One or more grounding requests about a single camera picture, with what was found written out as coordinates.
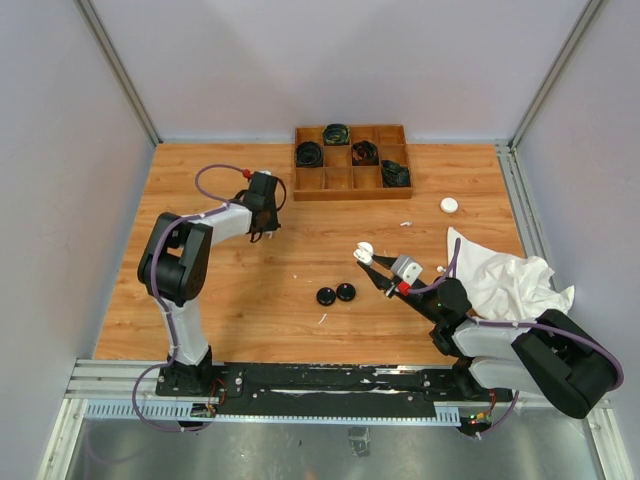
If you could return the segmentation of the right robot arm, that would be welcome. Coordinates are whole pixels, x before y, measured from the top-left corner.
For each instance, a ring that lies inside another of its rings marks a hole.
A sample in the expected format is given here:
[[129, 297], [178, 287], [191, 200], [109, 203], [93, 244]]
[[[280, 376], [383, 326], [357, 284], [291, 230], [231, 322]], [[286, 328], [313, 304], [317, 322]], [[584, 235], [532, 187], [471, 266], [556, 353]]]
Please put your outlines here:
[[560, 412], [583, 419], [624, 380], [620, 362], [567, 315], [548, 309], [532, 320], [474, 317], [462, 282], [448, 267], [430, 285], [407, 255], [356, 252], [358, 266], [388, 298], [431, 321], [430, 337], [456, 360], [455, 392], [474, 400], [491, 389], [540, 395]]

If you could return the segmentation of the white charging case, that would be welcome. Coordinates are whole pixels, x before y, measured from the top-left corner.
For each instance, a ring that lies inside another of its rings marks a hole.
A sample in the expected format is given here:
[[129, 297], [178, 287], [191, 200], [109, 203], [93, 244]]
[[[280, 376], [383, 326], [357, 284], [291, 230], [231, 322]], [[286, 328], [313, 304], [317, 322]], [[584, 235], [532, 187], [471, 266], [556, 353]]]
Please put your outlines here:
[[459, 209], [459, 203], [455, 198], [446, 197], [440, 202], [440, 209], [447, 214], [456, 213]]
[[366, 266], [371, 266], [374, 263], [374, 249], [368, 242], [358, 242], [357, 247], [353, 252], [353, 256], [360, 263]]

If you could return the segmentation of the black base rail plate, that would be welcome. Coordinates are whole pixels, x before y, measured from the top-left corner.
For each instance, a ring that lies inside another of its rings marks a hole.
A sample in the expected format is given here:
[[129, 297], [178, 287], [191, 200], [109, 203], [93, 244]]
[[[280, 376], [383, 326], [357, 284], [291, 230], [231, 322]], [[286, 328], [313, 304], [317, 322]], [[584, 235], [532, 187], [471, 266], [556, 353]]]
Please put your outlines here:
[[417, 419], [437, 402], [507, 402], [456, 369], [406, 365], [221, 363], [160, 370], [158, 396], [194, 397], [218, 415]]

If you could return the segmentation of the wooden compartment tray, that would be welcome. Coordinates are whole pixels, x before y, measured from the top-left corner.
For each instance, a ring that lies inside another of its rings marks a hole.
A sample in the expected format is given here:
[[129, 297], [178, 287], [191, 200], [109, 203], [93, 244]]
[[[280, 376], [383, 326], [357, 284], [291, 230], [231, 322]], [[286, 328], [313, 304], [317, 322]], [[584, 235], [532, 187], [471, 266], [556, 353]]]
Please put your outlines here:
[[297, 201], [411, 198], [414, 182], [404, 126], [296, 128], [292, 183]]

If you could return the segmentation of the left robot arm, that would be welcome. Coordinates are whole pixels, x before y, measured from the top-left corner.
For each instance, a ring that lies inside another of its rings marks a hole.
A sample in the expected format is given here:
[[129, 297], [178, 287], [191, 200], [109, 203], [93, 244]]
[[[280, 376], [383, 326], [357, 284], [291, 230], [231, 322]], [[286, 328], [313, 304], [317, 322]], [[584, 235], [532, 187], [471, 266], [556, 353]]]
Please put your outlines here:
[[248, 181], [233, 198], [202, 213], [158, 216], [137, 268], [138, 281], [158, 305], [168, 333], [169, 352], [159, 365], [156, 394], [198, 396], [219, 383], [220, 369], [205, 338], [197, 297], [208, 271], [211, 249], [231, 238], [248, 235], [259, 241], [280, 228], [278, 213], [285, 205], [276, 191], [284, 182], [268, 171], [239, 171]]

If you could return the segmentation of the crumpled white cloth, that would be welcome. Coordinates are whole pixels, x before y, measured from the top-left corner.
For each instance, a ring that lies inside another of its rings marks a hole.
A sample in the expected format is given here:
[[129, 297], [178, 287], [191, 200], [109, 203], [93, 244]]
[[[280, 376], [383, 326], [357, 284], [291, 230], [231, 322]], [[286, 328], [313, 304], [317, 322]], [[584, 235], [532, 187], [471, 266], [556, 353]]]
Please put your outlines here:
[[472, 309], [489, 321], [524, 321], [548, 309], [568, 313], [575, 288], [556, 292], [551, 286], [554, 270], [541, 257], [520, 258], [485, 248], [450, 227], [447, 253], [452, 259], [460, 244], [455, 277], [466, 289]]

